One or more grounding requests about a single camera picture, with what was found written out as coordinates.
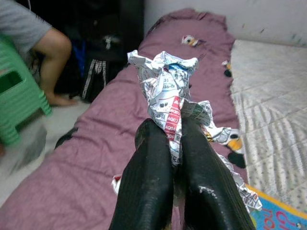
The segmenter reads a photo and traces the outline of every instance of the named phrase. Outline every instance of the colorful mat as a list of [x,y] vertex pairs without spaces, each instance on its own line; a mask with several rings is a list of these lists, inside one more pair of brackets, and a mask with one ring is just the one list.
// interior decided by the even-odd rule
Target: colorful mat
[[307,214],[299,212],[294,208],[258,191],[262,202],[262,211],[253,211],[252,220],[257,230],[307,230]]

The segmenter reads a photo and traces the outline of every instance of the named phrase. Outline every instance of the black bag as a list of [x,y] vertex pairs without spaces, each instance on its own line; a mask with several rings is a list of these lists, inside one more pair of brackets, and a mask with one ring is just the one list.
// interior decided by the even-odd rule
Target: black bag
[[82,78],[80,68],[78,66],[78,60],[75,52],[71,52],[71,57],[66,63],[61,76],[59,77],[55,86],[55,93],[69,94],[70,98],[79,95],[82,86]]
[[92,41],[87,48],[84,82],[80,97],[91,103],[122,70],[125,61],[122,47],[111,45],[110,37],[106,45]]

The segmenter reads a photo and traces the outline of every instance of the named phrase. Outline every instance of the mattress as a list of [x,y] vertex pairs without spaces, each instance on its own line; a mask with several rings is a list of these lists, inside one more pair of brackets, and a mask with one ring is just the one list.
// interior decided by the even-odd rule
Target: mattress
[[232,67],[249,184],[307,212],[307,49],[237,40]]
[[[181,44],[184,35],[206,42],[190,47]],[[233,43],[225,17],[185,9],[162,17],[138,51],[150,59],[163,50],[183,59],[199,58],[199,69],[190,79],[191,99],[211,102],[216,126],[238,128],[230,92],[233,80],[224,75],[222,65],[230,60]],[[112,177],[129,162],[135,132],[147,117],[137,70],[130,65],[78,118],[73,137],[56,148],[4,203],[0,229],[108,229],[117,200]],[[218,143],[212,146],[225,157],[230,152]],[[234,168],[246,180],[246,170]],[[173,210],[172,228],[181,228],[178,208]]]

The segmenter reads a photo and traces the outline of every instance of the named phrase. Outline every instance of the knee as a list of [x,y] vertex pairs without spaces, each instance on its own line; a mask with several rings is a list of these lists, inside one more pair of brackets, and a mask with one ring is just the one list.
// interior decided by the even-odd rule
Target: knee
[[55,49],[53,55],[56,58],[68,59],[71,55],[72,44],[70,39],[61,34],[61,36],[56,40]]

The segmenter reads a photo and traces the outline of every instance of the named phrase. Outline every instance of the bare foot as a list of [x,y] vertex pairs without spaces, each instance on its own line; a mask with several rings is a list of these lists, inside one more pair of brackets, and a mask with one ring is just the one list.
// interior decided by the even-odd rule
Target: bare foot
[[77,104],[77,101],[75,100],[67,99],[56,94],[46,94],[46,98],[50,105],[55,106],[71,106]]

